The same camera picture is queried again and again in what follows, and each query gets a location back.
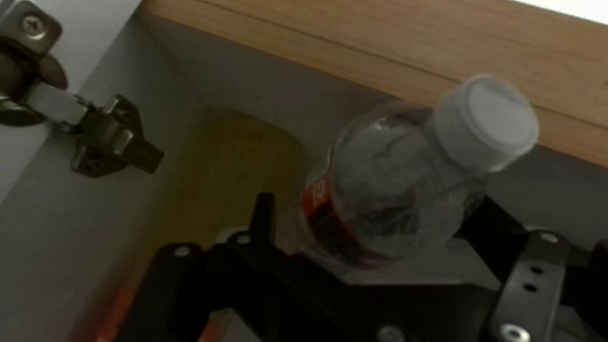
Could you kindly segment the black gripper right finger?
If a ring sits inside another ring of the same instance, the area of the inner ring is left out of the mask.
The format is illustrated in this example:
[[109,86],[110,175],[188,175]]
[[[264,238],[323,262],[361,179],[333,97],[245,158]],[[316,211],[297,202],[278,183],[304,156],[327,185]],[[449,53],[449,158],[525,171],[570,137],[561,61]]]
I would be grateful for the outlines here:
[[492,198],[485,198],[464,221],[458,230],[458,238],[471,245],[498,285],[490,289],[466,281],[458,283],[454,293],[458,297],[492,297],[502,289],[513,270],[517,255],[527,242],[527,230],[500,204]]

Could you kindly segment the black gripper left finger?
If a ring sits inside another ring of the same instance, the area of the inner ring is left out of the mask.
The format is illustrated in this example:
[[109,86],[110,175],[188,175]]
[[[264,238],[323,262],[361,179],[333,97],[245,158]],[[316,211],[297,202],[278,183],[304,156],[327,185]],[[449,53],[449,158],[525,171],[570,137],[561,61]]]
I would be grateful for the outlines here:
[[276,230],[276,196],[262,192],[257,196],[249,236],[255,245],[272,245]]

